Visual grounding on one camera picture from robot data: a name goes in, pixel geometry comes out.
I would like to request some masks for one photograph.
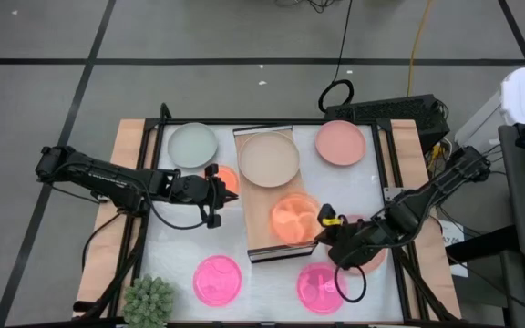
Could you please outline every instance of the orange petri dish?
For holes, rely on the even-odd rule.
[[[308,195],[287,195],[271,209],[271,231],[285,245],[310,244],[323,229],[317,221],[319,209],[319,203]]]
[[[232,168],[227,166],[219,165],[218,166],[218,177],[226,184],[226,189],[238,195],[240,191],[238,176]]]

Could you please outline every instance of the white bin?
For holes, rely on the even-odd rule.
[[[525,67],[501,82],[501,89],[457,131],[455,142],[483,153],[499,144],[500,126],[516,123],[525,124]]]

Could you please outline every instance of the wooden board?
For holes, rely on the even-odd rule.
[[[121,120],[111,162],[135,168],[143,124],[143,119]],[[403,183],[406,187],[418,188],[428,181],[428,175],[420,148],[417,127],[411,120],[393,120],[392,128]],[[387,153],[386,136],[382,139],[381,135],[381,140],[381,144],[384,145],[386,176],[390,178],[392,171]],[[112,205],[101,205],[95,228],[111,218],[114,212],[115,208]],[[113,278],[124,222],[124,220],[115,222],[91,242],[87,267],[83,272],[78,291],[78,300],[95,301]],[[442,234],[433,220],[425,222],[423,230],[416,239],[416,248],[421,274],[428,286],[453,315],[460,317],[457,295],[445,255]],[[412,313],[418,314],[414,289],[411,288],[412,283],[409,278],[406,278],[407,284],[410,284],[407,286],[409,306]]]
[[[253,134],[243,134],[235,136],[236,152],[240,154],[240,149]],[[278,130],[274,133],[281,133],[288,139],[293,140],[293,131],[291,129]],[[287,183],[275,188],[265,188],[257,186],[244,177],[239,171],[241,184],[242,208],[244,209],[244,222],[248,234],[248,249],[257,250],[267,247],[284,246],[275,234],[269,230],[269,215],[274,204],[282,197],[291,193],[305,194],[305,187],[301,171]]]

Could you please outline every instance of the floor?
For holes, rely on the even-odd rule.
[[[425,5],[354,1],[339,75],[354,82],[354,102],[405,95]],[[97,211],[42,190],[34,167],[43,146],[109,159],[119,120],[156,117],[162,101],[176,118],[319,118],[346,9],[346,0],[320,15],[273,0],[0,1],[0,326],[69,319]],[[452,136],[525,66],[525,0],[436,0],[417,58],[413,94],[450,107]],[[504,205],[507,185],[492,176],[446,209],[490,231],[510,223]],[[487,286],[456,284],[466,317],[500,320],[473,297]]]

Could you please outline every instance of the table leg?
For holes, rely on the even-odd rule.
[[[518,233],[516,226],[510,225],[484,235],[452,244],[445,248],[447,255],[458,263],[488,257],[505,250],[517,251]]]

